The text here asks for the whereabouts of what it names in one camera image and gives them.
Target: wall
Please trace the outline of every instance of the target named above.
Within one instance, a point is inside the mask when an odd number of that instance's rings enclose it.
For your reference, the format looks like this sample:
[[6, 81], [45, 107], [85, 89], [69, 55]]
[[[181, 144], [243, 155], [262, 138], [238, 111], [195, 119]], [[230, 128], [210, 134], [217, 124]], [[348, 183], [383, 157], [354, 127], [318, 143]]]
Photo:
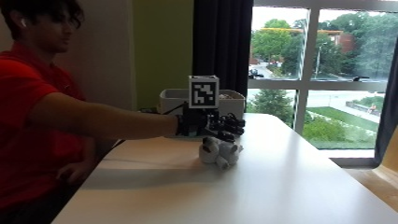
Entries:
[[151, 107], [163, 89], [187, 88], [193, 0], [134, 0], [137, 105]]
[[90, 102], [135, 109], [129, 0], [80, 0], [85, 23], [57, 63], [70, 71]]

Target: qr-like marker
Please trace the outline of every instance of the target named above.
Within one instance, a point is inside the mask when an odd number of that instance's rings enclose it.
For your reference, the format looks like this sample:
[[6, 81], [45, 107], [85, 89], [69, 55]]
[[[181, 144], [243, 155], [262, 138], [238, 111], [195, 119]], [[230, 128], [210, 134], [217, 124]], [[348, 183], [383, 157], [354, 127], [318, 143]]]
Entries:
[[218, 78], [189, 78], [189, 107], [218, 108]]

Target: dark hair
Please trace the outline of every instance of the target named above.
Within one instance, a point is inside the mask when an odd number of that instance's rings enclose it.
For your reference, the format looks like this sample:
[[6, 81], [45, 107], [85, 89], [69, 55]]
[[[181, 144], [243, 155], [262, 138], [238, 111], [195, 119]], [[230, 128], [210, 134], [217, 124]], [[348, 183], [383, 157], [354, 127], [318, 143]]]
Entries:
[[13, 10], [18, 11], [33, 23], [37, 15], [49, 15], [54, 21], [61, 21], [64, 10], [69, 13], [69, 22], [76, 28], [80, 28], [85, 19], [84, 10], [76, 0], [0, 0], [0, 8], [12, 39], [20, 35], [20, 29], [9, 17]]

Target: earbud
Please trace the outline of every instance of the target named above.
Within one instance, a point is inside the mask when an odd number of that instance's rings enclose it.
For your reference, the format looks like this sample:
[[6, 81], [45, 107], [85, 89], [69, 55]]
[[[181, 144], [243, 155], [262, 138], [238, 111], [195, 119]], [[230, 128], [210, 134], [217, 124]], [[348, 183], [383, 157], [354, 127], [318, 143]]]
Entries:
[[21, 24], [22, 24], [24, 27], [26, 27], [25, 19], [21, 19]]

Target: red shirt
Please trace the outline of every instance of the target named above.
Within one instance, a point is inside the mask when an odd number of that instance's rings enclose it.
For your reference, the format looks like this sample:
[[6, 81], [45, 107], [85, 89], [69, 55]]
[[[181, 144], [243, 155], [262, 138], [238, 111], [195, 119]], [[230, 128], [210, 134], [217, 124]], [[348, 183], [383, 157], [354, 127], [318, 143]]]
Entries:
[[57, 171], [82, 160], [82, 139], [28, 122], [49, 93], [84, 100], [65, 71], [48, 66], [20, 43], [0, 54], [0, 210], [56, 189]]

